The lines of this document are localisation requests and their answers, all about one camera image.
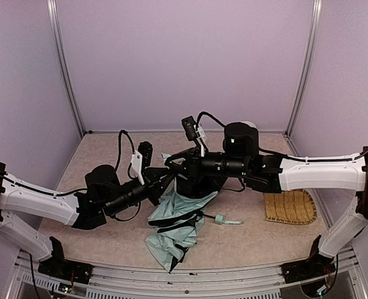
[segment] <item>light blue cloth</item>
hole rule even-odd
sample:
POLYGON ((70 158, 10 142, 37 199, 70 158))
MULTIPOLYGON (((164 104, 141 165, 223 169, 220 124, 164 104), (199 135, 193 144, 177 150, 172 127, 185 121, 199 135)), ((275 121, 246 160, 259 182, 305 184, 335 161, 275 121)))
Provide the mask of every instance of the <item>light blue cloth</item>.
POLYGON ((146 246, 168 272, 182 262, 188 248, 196 243, 204 224, 202 212, 217 194, 215 191, 200 199, 188 198, 176 192, 174 183, 174 189, 160 198, 160 205, 148 217, 148 223, 158 232, 146 238, 146 246))

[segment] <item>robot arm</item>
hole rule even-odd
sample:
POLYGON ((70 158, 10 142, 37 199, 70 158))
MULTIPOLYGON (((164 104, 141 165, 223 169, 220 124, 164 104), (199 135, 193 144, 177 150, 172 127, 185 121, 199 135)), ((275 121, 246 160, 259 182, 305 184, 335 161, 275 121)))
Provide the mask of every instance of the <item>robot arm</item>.
MULTIPOLYGON (((182 124, 189 140, 199 137, 191 116, 183 119, 182 124)), ((196 146, 172 155, 165 165, 194 185, 204 177, 242 178, 247 187, 260 192, 281 193, 307 188, 356 191, 340 219, 314 241, 309 258, 283 265, 288 283, 324 275, 326 270, 334 271, 333 258, 368 225, 368 147, 363 149, 365 154, 362 155, 297 158, 261 150, 254 125, 231 123, 224 126, 224 135, 224 153, 201 154, 196 146), (270 154, 260 155, 259 151, 270 154)))
POLYGON ((59 221, 76 229, 94 229, 106 224, 106 217, 136 206, 146 198, 154 205, 174 179, 167 168, 140 163, 141 179, 120 184, 114 167, 101 165, 85 176, 87 188, 62 193, 29 184, 5 172, 0 163, 0 235, 40 261, 39 272, 65 280, 88 283, 92 266, 66 260, 62 244, 46 237, 20 219, 13 211, 59 221))

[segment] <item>woven straw mat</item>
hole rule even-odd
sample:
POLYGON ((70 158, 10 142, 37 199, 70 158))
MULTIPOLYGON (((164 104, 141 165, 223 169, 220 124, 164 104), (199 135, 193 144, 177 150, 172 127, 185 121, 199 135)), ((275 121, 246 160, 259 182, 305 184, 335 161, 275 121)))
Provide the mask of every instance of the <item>woven straw mat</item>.
POLYGON ((267 220, 288 224, 310 224, 316 219, 313 198, 305 190, 264 194, 267 220))

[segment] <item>beige floor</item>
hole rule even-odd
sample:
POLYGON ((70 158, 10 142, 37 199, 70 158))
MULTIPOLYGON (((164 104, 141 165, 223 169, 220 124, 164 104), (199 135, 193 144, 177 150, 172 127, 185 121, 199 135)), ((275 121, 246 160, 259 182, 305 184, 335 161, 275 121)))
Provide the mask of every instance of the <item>beige floor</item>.
MULTIPOLYGON (((160 153, 177 153, 192 146, 184 133, 135 133, 136 145, 141 141, 153 144, 153 166, 161 166, 160 153)), ((222 133, 208 133, 210 150, 221 150, 222 133)), ((84 175, 100 164, 116 163, 116 134, 86 135, 74 154, 59 184, 59 190, 85 187, 84 175)), ((261 134, 260 146, 290 153, 279 134, 261 134)), ((130 160, 130 146, 123 138, 123 154, 118 175, 126 181, 130 160)), ((229 180, 225 187, 239 187, 229 180)), ((135 207, 120 214, 121 218, 135 213, 135 207)), ((93 263, 129 267, 161 268, 148 252, 144 240, 154 233, 147 217, 154 207, 144 201, 137 218, 129 222, 108 219, 107 225, 91 231, 72 229, 58 222, 44 219, 40 231, 59 239, 67 258, 93 263)), ((243 225, 217 225, 206 219, 197 244, 189 249, 185 261, 177 268, 229 268, 284 262, 307 257, 312 241, 324 231, 320 216, 310 225, 289 225, 265 220, 263 195, 247 189, 243 193, 222 191, 208 206, 208 214, 220 213, 226 219, 244 221, 243 225)))

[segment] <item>purple wall panel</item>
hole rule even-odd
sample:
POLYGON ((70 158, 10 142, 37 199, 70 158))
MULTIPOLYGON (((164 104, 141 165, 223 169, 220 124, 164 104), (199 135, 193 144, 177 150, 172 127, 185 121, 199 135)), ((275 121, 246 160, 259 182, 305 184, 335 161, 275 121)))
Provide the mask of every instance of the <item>purple wall panel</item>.
MULTIPOLYGON (((78 142, 46 1, 0 1, 0 161, 26 181, 55 187, 78 142)), ((0 298, 17 253, 0 237, 0 298)))
POLYGON ((300 0, 58 1, 85 126, 174 130, 207 110, 284 131, 312 10, 300 0))
MULTIPOLYGON (((368 1, 324 1, 319 36, 294 142, 326 156, 368 145, 368 1)), ((353 193, 320 192, 336 220, 353 193)), ((368 228, 354 241, 368 283, 368 228)))

